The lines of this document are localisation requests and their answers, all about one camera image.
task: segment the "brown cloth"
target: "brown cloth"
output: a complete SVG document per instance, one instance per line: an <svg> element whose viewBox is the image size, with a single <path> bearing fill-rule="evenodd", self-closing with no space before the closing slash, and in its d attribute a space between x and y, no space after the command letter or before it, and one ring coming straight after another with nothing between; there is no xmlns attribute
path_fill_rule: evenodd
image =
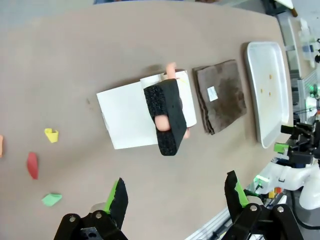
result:
<svg viewBox="0 0 320 240"><path fill-rule="evenodd" d="M247 107L236 60L194 68L193 76L206 133L218 133L246 114Z"/></svg>

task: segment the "plastic tray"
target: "plastic tray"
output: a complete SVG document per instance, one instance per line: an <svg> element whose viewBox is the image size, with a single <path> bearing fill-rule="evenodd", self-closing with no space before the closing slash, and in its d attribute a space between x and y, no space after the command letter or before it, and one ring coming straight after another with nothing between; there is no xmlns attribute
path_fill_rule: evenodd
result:
<svg viewBox="0 0 320 240"><path fill-rule="evenodd" d="M250 42L246 50L257 139L269 148L289 121L284 59L276 42Z"/></svg>

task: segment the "black foam block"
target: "black foam block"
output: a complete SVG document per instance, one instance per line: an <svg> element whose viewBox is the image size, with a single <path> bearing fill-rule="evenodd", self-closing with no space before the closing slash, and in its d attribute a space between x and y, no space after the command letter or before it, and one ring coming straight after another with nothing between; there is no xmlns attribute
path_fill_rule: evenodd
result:
<svg viewBox="0 0 320 240"><path fill-rule="evenodd" d="M144 95L153 122L159 115L167 115L169 119L170 130L159 131L155 128L161 154L176 155L187 130L177 80L168 79L149 86L144 89Z"/></svg>

